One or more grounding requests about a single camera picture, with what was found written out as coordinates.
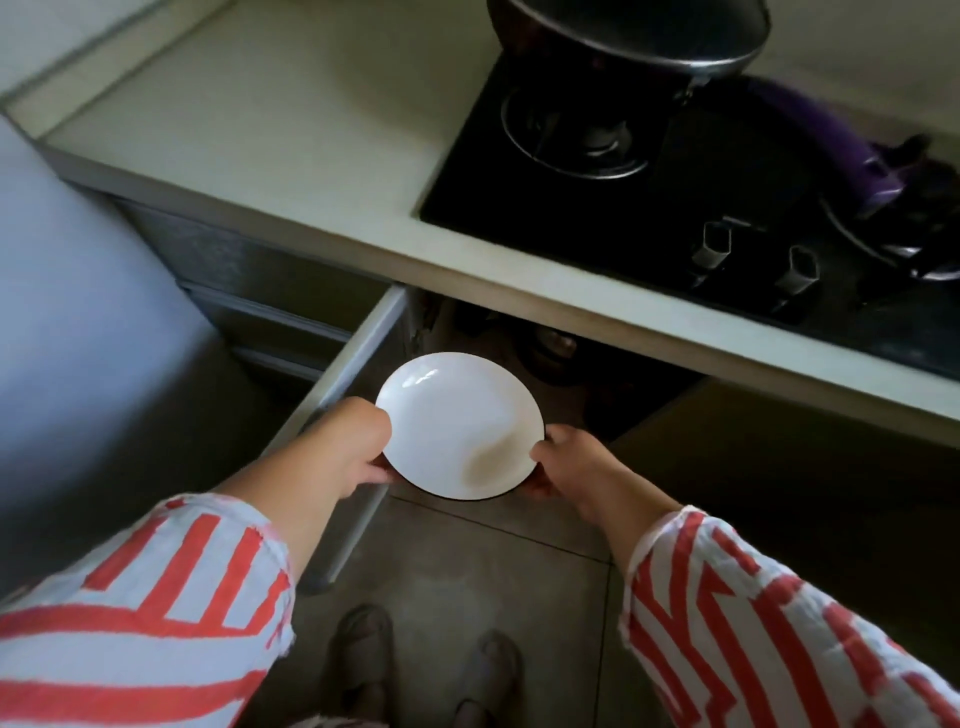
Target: white plate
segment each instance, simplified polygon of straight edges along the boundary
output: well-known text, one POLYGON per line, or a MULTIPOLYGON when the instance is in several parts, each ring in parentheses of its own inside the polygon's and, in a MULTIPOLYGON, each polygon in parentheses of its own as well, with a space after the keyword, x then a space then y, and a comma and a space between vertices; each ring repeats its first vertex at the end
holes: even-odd
POLYGON ((435 496, 480 500, 513 490, 534 469, 543 416, 523 383, 489 359, 439 352, 408 361, 380 388, 394 434, 383 451, 435 496))

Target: black cooktop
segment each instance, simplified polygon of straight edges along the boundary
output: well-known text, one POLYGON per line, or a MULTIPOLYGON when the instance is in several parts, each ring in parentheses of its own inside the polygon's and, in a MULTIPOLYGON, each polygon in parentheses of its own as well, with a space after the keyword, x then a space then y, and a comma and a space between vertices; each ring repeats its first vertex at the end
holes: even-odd
POLYGON ((641 171, 578 178, 531 159, 505 132, 516 89, 501 59, 420 218, 960 380, 960 282, 895 286, 865 301, 864 281, 890 269, 830 224, 816 157, 716 88, 672 112, 641 171), (729 236, 716 269, 690 262, 705 235, 729 236), (795 285, 811 266, 817 282, 795 285))

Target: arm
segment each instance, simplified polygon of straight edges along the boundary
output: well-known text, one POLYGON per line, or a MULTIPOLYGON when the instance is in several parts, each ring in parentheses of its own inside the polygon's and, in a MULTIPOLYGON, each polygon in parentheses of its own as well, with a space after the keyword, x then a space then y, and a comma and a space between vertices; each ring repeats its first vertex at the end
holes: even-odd
POLYGON ((387 474, 386 413, 345 400, 214 493, 160 503, 0 604, 0 724, 227 726, 293 640, 336 501, 387 474))
POLYGON ((607 534, 621 637, 677 725, 960 726, 960 695, 880 629, 586 432, 547 434, 531 457, 607 534))

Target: person's left arm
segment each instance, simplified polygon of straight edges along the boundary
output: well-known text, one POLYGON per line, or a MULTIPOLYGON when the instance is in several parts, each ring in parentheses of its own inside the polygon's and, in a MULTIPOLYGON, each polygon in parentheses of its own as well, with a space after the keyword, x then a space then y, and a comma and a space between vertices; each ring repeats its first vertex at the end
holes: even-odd
POLYGON ((215 492, 161 502, 0 603, 0 724, 230 725, 293 641, 294 587, 390 439, 345 400, 215 492))

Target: sleeve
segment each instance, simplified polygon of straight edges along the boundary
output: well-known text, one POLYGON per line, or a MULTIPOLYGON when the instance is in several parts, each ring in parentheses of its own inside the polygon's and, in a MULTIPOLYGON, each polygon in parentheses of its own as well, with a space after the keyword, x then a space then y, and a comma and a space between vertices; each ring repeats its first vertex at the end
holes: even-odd
POLYGON ((678 726, 960 728, 960 695, 880 629, 686 507, 636 546, 619 629, 678 726))
POLYGON ((228 726, 293 642, 293 606, 256 509, 161 502, 0 604, 0 725, 228 726))

